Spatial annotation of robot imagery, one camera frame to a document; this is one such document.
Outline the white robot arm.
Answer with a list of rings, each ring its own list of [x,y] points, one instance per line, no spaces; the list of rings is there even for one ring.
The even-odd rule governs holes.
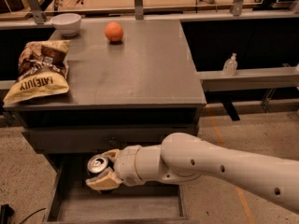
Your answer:
[[[91,177],[86,185],[98,191],[150,181],[185,185],[211,175],[299,211],[299,161],[219,147],[186,133],[169,134],[160,145],[97,154],[89,159],[87,170]]]

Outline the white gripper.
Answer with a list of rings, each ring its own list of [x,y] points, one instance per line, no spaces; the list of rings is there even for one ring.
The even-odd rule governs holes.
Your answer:
[[[123,150],[111,149],[101,154],[108,163],[114,163],[114,170],[110,167],[97,175],[85,181],[86,185],[94,190],[117,189],[121,183],[127,187],[141,186],[145,182],[137,174],[135,167],[135,158],[140,145],[129,146]]]

